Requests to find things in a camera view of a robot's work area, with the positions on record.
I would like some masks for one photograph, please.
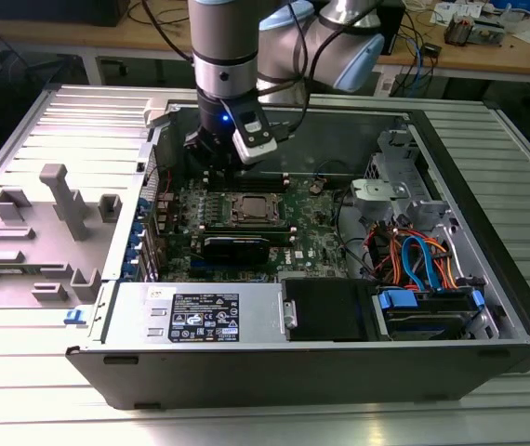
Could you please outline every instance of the wire bundle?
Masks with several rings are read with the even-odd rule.
[[[439,272],[440,286],[444,289],[456,289],[457,285],[455,278],[453,277],[453,272],[451,270],[451,262],[449,252],[437,242],[436,239],[428,237],[423,233],[411,230],[411,229],[397,229],[384,231],[380,226],[375,225],[368,233],[367,237],[364,240],[364,245],[368,245],[372,242],[373,237],[379,236],[389,242],[389,254],[381,259],[375,268],[372,270],[372,275],[383,282],[391,282],[395,286],[403,286],[406,289],[419,290],[421,291],[421,280],[410,275],[409,270],[409,259],[404,259],[404,252],[400,253],[400,249],[404,246],[408,238],[418,239],[422,241],[426,246],[420,246],[419,244],[410,243],[412,248],[421,250],[422,252],[425,249],[429,249],[432,255],[432,265],[426,265],[427,276],[429,276],[429,282],[431,285],[433,280],[431,279],[431,271],[436,269]],[[381,277],[381,273],[385,270],[385,265],[391,262],[391,268],[385,273],[384,277]],[[403,275],[403,270],[409,276],[410,280],[408,281]]]
[[[431,86],[432,76],[434,75],[434,68],[436,67],[437,59],[429,58],[431,60],[431,69],[428,70],[426,73],[422,74],[422,68],[424,65],[424,61],[423,61],[424,52],[422,50],[422,48],[425,45],[424,36],[416,29],[416,25],[414,24],[412,16],[407,11],[405,11],[405,16],[408,18],[408,21],[410,22],[411,26],[402,24],[400,27],[400,32],[397,34],[397,36],[404,39],[408,44],[414,47],[414,51],[412,51],[408,47],[408,50],[410,51],[410,54],[414,56],[414,59],[412,60],[410,67],[405,73],[404,78],[400,82],[397,83],[397,86],[391,92],[390,96],[391,97],[395,96],[401,88],[403,93],[405,93],[405,90],[410,89],[407,96],[411,98],[415,95],[416,91],[420,88],[420,83],[425,78],[429,79],[428,82],[424,85],[426,87],[425,92],[428,91],[429,87]],[[408,84],[407,78],[415,66],[417,67],[416,76],[414,80]]]

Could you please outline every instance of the robotic arm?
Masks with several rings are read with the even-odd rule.
[[[227,146],[242,164],[254,164],[276,151],[278,142],[288,139],[292,129],[269,124],[258,102],[258,76],[279,83],[296,78],[308,54],[314,80],[344,91],[356,90],[383,47],[374,12],[377,4],[333,0],[316,18],[311,3],[293,2],[300,31],[287,0],[190,0],[201,120],[195,138],[224,146],[220,150]],[[354,21],[363,12],[364,17]],[[332,41],[326,42],[332,34],[336,34]],[[317,62],[321,45],[325,51],[318,55],[315,71],[312,64]]]

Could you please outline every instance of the slotted aluminum surface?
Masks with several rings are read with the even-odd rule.
[[[72,187],[92,198],[122,190],[146,138],[145,101],[166,93],[193,98],[188,90],[114,87],[48,93],[9,141],[16,154],[0,163],[0,185],[30,188],[42,162],[72,160]],[[530,147],[498,112],[477,102],[314,97],[313,103],[425,111],[530,283]],[[32,193],[50,200],[39,189]],[[530,443],[530,373],[499,377],[447,403],[119,412],[63,358],[65,346],[86,335],[65,328],[63,317],[56,309],[0,310],[0,444]],[[363,386],[383,385],[362,379]]]

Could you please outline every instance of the warning label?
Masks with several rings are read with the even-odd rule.
[[[172,342],[238,342],[238,295],[174,295],[169,338]]]

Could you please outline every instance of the computer case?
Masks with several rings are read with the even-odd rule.
[[[0,0],[0,20],[41,20],[116,26],[130,0]]]

